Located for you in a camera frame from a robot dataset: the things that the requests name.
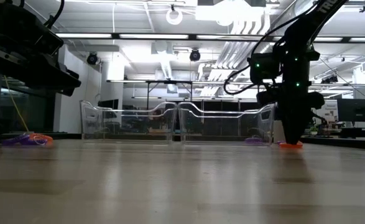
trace purple object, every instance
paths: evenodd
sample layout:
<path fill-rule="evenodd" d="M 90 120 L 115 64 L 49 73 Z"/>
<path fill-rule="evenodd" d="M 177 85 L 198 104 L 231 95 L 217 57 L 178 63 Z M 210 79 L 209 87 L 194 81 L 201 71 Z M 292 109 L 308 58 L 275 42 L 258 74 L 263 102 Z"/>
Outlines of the purple object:
<path fill-rule="evenodd" d="M 2 140 L 2 145 L 3 146 L 11 146 L 13 144 L 19 143 L 21 141 L 26 141 L 29 139 L 29 135 L 28 134 L 22 134 L 18 137 L 14 137 L 12 139 L 6 139 L 6 140 Z"/>
<path fill-rule="evenodd" d="M 46 139 L 25 139 L 21 141 L 23 146 L 43 146 L 47 143 Z"/>
<path fill-rule="evenodd" d="M 244 140 L 247 144 L 263 145 L 265 144 L 261 138 L 246 138 Z"/>

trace clear plastic bin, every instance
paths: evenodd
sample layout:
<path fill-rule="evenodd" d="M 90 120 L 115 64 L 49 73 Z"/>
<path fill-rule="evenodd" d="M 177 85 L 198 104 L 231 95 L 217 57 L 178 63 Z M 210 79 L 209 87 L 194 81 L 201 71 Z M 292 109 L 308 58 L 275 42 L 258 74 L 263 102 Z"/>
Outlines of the clear plastic bin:
<path fill-rule="evenodd" d="M 180 103 L 181 142 L 271 145 L 274 111 L 274 105 L 243 112 L 202 111 L 193 103 Z"/>
<path fill-rule="evenodd" d="M 152 110 L 113 110 L 80 101 L 83 139 L 170 143 L 177 104 L 162 102 Z"/>

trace robotic arm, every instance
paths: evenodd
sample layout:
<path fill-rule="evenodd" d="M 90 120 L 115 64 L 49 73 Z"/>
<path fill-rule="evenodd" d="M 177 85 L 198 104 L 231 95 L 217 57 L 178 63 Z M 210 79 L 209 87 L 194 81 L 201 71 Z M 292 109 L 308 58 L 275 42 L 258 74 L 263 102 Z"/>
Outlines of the robotic arm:
<path fill-rule="evenodd" d="M 272 53 L 255 54 L 254 51 L 260 43 L 258 42 L 252 50 L 251 58 L 247 60 L 251 66 L 250 78 L 253 85 L 264 85 L 267 90 L 258 93 L 257 100 L 261 105 L 277 102 L 277 117 L 282 120 L 286 142 L 289 144 L 296 144 L 301 138 L 306 125 L 313 117 L 311 108 L 320 109 L 325 104 L 320 93 L 308 93 L 308 87 L 311 85 L 310 61 L 320 58 L 312 43 L 325 23 L 347 1 L 318 1 L 309 10 L 270 31 L 260 40 L 261 42 L 270 33 L 295 21 L 275 43 Z M 224 85 L 225 90 L 231 77 L 239 72 L 241 71 L 228 77 Z M 274 81 L 279 75 L 282 75 L 282 83 Z M 274 82 L 267 84 L 263 82 L 264 79 L 272 79 Z"/>

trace glass wall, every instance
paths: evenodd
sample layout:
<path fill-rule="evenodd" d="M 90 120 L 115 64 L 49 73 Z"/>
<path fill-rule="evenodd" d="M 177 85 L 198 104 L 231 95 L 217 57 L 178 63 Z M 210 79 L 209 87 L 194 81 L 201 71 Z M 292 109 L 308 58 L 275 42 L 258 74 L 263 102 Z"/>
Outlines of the glass wall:
<path fill-rule="evenodd" d="M 11 93 L 29 131 L 52 131 L 53 99 L 13 90 Z M 0 123 L 10 131 L 26 130 L 6 88 L 1 89 Z"/>

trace orange toy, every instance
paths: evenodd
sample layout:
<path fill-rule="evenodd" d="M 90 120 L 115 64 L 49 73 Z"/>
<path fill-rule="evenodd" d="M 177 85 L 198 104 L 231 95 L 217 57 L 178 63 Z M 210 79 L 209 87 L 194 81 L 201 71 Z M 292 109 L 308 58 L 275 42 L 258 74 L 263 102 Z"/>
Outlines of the orange toy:
<path fill-rule="evenodd" d="M 301 149 L 303 144 L 302 142 L 298 142 L 296 145 L 287 144 L 287 143 L 280 143 L 279 146 L 284 149 Z"/>
<path fill-rule="evenodd" d="M 37 134 L 37 133 L 33 133 L 33 134 L 30 134 L 29 136 L 31 139 L 34 139 L 34 138 L 39 138 L 39 139 L 46 139 L 48 143 L 52 142 L 53 141 L 53 138 L 51 138 L 50 136 L 46 136 L 44 134 Z"/>

